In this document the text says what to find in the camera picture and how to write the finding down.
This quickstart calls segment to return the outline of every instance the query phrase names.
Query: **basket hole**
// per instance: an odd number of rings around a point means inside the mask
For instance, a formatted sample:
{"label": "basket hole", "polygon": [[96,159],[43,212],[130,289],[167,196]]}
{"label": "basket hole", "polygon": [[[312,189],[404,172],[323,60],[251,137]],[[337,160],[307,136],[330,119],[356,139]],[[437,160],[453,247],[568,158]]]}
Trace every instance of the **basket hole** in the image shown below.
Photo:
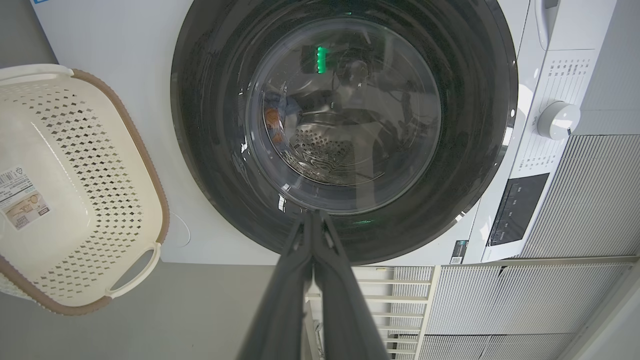
{"label": "basket hole", "polygon": [[121,288],[125,286],[129,281],[133,280],[138,274],[144,270],[145,266],[151,261],[151,257],[153,256],[153,250],[147,250],[142,256],[136,260],[133,265],[124,273],[123,276],[119,278],[119,280],[111,287],[111,291]]}

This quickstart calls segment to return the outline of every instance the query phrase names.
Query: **basket handle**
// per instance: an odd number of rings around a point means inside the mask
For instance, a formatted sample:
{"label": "basket handle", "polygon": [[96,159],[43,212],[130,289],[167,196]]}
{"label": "basket handle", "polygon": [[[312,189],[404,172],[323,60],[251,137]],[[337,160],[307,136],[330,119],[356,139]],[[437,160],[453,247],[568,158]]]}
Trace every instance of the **basket handle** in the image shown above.
{"label": "basket handle", "polygon": [[58,76],[73,76],[74,72],[57,64],[32,64],[0,69],[0,85],[48,80]]}
{"label": "basket handle", "polygon": [[115,282],[114,282],[110,287],[107,288],[107,291],[106,291],[105,295],[107,295],[108,297],[111,297],[112,299],[115,299],[115,298],[117,298],[119,296],[122,296],[122,295],[128,293],[129,290],[131,290],[131,289],[135,288],[136,286],[140,285],[140,283],[144,279],[146,279],[147,276],[149,276],[149,274],[151,274],[151,271],[153,271],[153,269],[158,264],[158,260],[160,260],[160,243],[150,244],[148,247],[146,247],[146,248],[144,248],[142,250],[142,252],[140,253],[140,256],[144,255],[144,253],[146,253],[149,250],[153,250],[154,253],[151,255],[151,260],[149,260],[149,262],[147,263],[145,268],[138,275],[136,275],[136,277],[131,279],[128,283],[124,284],[123,286],[119,287],[118,289],[111,290],[111,287],[113,287],[113,285],[115,285]]}

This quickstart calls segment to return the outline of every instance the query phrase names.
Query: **white dial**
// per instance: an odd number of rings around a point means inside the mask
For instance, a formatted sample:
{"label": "white dial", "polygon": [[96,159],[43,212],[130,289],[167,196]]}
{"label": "white dial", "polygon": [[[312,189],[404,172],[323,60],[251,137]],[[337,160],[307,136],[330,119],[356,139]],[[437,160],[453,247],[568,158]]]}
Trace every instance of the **white dial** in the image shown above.
{"label": "white dial", "polygon": [[564,140],[580,122],[580,108],[563,101],[547,106],[538,119],[538,133],[551,140]]}

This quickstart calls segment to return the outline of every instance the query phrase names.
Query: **washing machine door rim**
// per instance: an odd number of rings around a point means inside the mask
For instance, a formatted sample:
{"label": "washing machine door rim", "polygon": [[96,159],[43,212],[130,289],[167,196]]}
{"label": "washing machine door rim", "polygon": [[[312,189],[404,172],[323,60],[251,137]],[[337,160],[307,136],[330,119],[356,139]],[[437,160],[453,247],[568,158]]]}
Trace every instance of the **washing machine door rim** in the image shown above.
{"label": "washing machine door rim", "polygon": [[289,189],[274,185],[254,154],[252,80],[291,31],[347,17],[388,28],[416,49],[433,74],[442,116],[437,148],[404,193],[378,208],[335,216],[349,258],[361,265],[443,234],[495,175],[517,103],[515,49],[496,1],[196,0],[174,54],[172,111],[185,160],[211,204],[247,237],[279,252],[301,206]]}

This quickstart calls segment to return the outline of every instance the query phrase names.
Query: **front-load washer door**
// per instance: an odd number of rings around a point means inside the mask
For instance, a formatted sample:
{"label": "front-load washer door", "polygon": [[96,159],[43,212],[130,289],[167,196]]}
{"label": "front-load washer door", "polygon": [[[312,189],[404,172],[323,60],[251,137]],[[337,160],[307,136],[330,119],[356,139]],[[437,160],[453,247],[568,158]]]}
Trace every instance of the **front-load washer door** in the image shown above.
{"label": "front-load washer door", "polygon": [[517,101],[496,1],[195,0],[173,117],[211,204],[280,251],[303,208],[354,264],[416,249],[477,202]]}

